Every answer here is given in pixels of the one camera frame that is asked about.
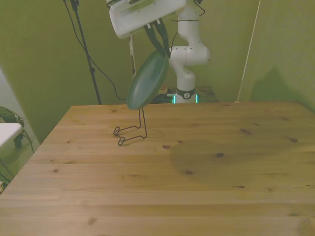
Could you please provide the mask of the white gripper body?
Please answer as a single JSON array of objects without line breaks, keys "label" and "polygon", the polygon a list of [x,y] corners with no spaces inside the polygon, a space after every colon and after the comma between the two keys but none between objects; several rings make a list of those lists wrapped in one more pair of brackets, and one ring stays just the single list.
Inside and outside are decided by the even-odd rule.
[{"label": "white gripper body", "polygon": [[119,0],[109,6],[109,15],[118,38],[124,39],[145,25],[178,12],[184,0]]}]

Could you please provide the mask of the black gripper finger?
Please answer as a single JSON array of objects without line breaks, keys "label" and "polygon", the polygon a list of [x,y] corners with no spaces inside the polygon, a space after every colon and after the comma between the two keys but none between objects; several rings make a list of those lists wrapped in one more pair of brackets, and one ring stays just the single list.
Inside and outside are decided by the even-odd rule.
[{"label": "black gripper finger", "polygon": [[166,53],[160,42],[158,41],[154,27],[151,26],[150,24],[147,24],[144,26],[145,32],[152,43],[152,45],[155,47],[156,51],[161,54],[162,57],[165,57]]},{"label": "black gripper finger", "polygon": [[167,56],[170,58],[170,47],[169,47],[168,34],[167,34],[167,29],[166,29],[166,26],[165,26],[163,20],[156,20],[155,26],[156,26],[156,29],[162,38],[164,50],[165,50]]}]

